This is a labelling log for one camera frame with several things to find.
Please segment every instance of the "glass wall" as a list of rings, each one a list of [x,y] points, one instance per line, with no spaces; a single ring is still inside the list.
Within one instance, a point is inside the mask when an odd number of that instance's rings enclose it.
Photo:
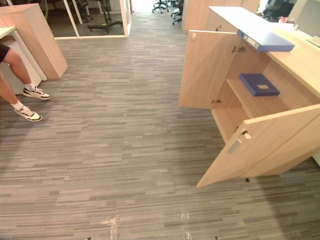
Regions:
[[[122,12],[128,11],[128,7],[122,10],[123,0],[6,1],[9,5],[38,3],[56,38],[125,35]]]

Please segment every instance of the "white desk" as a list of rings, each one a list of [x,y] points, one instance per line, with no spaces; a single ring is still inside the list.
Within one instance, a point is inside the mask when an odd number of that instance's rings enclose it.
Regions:
[[[12,36],[14,38],[15,41],[8,40],[6,43],[21,56],[32,83],[38,86],[41,81],[46,81],[47,77],[37,64],[32,54],[29,52],[16,28],[14,26],[0,27],[0,39],[4,38],[5,36]],[[14,93],[22,94],[23,84],[16,78],[16,76],[10,70],[10,67],[4,62],[1,63],[1,71],[9,81]]]

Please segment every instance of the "sneaker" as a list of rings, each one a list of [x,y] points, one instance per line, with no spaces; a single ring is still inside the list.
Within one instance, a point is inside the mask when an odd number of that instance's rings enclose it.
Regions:
[[[37,87],[35,87],[34,91],[29,91],[28,89],[24,88],[22,95],[42,100],[48,100],[51,98],[49,94],[44,93],[44,91],[41,88]]]
[[[14,109],[14,111],[30,122],[39,122],[42,119],[42,116],[40,116],[38,113],[30,110],[25,105],[20,110]]]

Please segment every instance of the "blue box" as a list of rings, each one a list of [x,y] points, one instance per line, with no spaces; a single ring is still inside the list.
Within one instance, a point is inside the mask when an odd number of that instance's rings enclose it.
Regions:
[[[278,89],[261,73],[241,74],[239,78],[254,97],[280,94]]]

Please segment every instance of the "open cabinet door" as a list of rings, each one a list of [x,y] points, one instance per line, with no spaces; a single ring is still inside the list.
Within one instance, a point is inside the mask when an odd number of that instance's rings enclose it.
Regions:
[[[190,30],[179,106],[211,109],[235,57],[236,33]]]
[[[320,104],[317,104],[244,120],[203,175],[197,187],[243,176],[289,142],[319,115]],[[296,157],[298,156],[288,155],[286,160],[291,162]],[[268,167],[277,168],[278,164],[271,161]]]

